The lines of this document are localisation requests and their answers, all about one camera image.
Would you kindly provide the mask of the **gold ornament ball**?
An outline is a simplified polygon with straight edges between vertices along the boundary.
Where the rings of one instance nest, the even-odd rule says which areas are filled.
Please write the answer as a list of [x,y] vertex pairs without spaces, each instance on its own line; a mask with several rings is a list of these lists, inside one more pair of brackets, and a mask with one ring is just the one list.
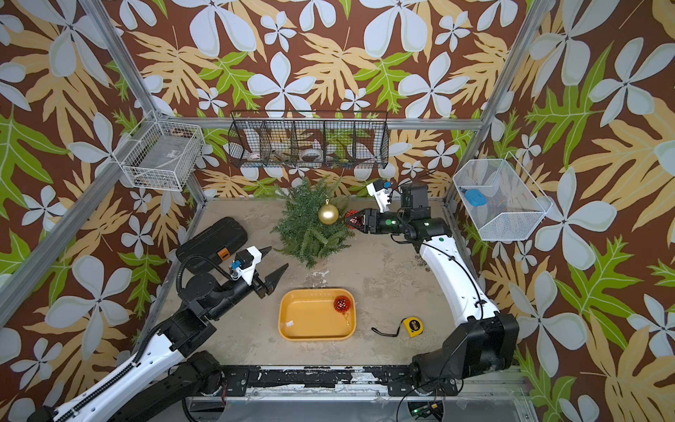
[[325,225],[333,225],[339,219],[339,216],[339,209],[329,200],[326,200],[325,204],[318,210],[318,219]]

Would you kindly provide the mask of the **yellow plastic tray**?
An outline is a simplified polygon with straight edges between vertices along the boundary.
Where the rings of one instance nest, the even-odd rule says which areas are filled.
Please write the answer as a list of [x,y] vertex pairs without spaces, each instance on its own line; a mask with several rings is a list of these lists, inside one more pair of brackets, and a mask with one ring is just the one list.
[[[340,295],[352,300],[347,316],[333,308]],[[356,328],[356,302],[344,288],[295,289],[281,299],[278,330],[288,341],[341,341],[353,336]]]

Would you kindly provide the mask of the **red ornament with gold cap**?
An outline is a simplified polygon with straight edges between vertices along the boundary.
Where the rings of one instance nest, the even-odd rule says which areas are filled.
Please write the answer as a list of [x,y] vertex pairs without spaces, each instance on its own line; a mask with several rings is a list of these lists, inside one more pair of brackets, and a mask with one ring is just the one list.
[[333,308],[335,311],[337,311],[339,314],[347,317],[347,313],[351,310],[352,308],[352,300],[347,297],[346,295],[340,295],[335,298],[333,302]]

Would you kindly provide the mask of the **red faceted ornament ball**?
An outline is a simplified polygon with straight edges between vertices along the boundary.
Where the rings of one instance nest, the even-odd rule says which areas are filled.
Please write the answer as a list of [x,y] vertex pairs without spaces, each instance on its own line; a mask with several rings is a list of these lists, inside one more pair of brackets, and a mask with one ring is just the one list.
[[361,218],[359,212],[354,209],[347,211],[344,217],[344,222],[348,228],[353,230],[360,230]]

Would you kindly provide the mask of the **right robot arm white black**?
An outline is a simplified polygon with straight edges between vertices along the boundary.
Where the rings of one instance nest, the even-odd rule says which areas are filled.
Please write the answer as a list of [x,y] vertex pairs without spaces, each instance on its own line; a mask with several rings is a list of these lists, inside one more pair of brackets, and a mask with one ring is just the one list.
[[442,390],[456,396],[458,381],[511,367],[520,328],[480,288],[446,221],[432,217],[427,186],[407,183],[398,191],[401,206],[392,211],[391,184],[369,184],[367,192],[377,206],[344,221],[364,234],[402,236],[431,269],[455,318],[455,330],[440,349],[414,356],[405,380],[422,394]]

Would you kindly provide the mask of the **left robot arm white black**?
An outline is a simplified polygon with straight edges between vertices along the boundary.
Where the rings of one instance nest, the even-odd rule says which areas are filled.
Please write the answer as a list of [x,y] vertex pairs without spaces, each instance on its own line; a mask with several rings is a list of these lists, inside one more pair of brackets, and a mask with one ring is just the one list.
[[175,281],[180,308],[102,381],[65,404],[35,410],[29,420],[147,421],[202,390],[221,390],[223,366],[200,347],[216,332],[213,323],[249,294],[272,295],[288,266],[261,277],[256,266],[270,251],[255,246],[239,251],[228,269],[195,254],[190,259],[209,269],[189,281],[183,280],[187,264],[181,263]]

